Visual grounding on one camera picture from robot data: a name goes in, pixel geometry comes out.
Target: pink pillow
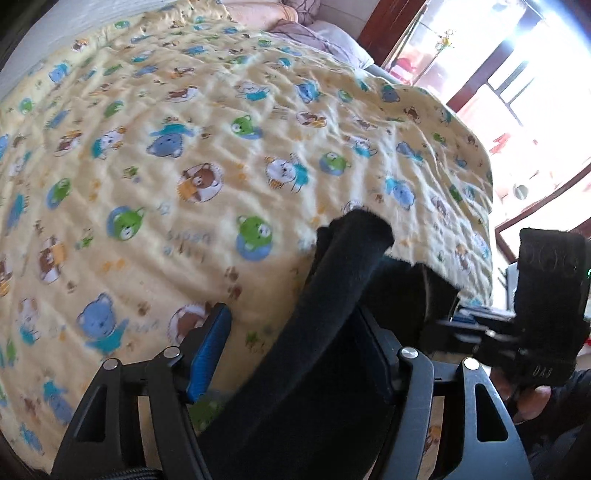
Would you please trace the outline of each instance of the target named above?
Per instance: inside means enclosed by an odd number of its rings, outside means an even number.
[[[269,30],[279,20],[297,21],[297,12],[287,5],[248,2],[226,5],[232,20],[256,30]]]

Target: black fabric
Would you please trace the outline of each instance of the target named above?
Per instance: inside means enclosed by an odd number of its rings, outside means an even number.
[[[199,437],[212,477],[363,478],[392,407],[367,378],[347,319],[366,302],[378,323],[415,345],[435,295],[447,314],[457,294],[425,266],[384,257],[393,240],[386,222],[361,210],[318,230],[306,286],[282,334]]]
[[[552,389],[544,411],[517,427],[535,480],[588,479],[591,451],[591,370]]]

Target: silver rivet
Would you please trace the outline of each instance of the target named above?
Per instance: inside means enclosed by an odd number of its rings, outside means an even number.
[[[480,363],[475,358],[468,357],[464,359],[464,367],[468,370],[478,370]]]
[[[108,358],[103,363],[103,368],[105,370],[114,370],[119,365],[119,361],[116,358]]]
[[[416,351],[416,349],[414,349],[411,346],[404,347],[402,350],[400,350],[400,353],[402,354],[402,356],[404,358],[408,358],[408,359],[413,359],[413,358],[418,357],[418,352]]]
[[[164,356],[166,358],[177,358],[181,354],[181,350],[177,346],[169,346],[164,349]]]

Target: pillow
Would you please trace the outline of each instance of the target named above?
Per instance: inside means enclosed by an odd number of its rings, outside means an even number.
[[[343,48],[342,46],[318,35],[318,33],[312,31],[304,25],[300,25],[299,23],[281,20],[269,33],[275,35],[276,37],[294,40],[296,42],[303,43],[304,45],[317,48],[318,50],[324,51],[326,53],[330,53],[337,60],[348,63],[349,65],[358,69],[365,69],[374,62],[369,54],[359,45],[357,45],[355,40],[352,38],[351,40],[357,46],[356,51]],[[363,53],[361,57],[358,56],[359,50]]]
[[[222,3],[227,7],[231,4],[280,4],[281,0],[222,0]]]
[[[234,21],[256,30],[269,31],[279,20],[297,21],[297,12],[292,7],[272,2],[235,3],[226,8]]]
[[[325,38],[327,41],[343,47],[349,52],[349,55],[359,59],[359,62],[363,65],[361,68],[364,70],[375,63],[371,55],[367,53],[363,47],[351,37],[351,35],[336,25],[322,20],[316,20],[312,25],[309,25],[308,28],[316,32],[322,38]]]
[[[298,13],[298,19],[302,25],[310,25],[314,21],[321,2],[322,0],[283,0],[283,3]]]

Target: bed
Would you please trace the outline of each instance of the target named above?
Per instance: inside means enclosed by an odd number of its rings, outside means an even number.
[[[224,301],[206,428],[352,209],[490,301],[490,164],[451,112],[214,0],[159,7],[71,38],[0,106],[0,429],[36,468],[102,361],[152,358]]]

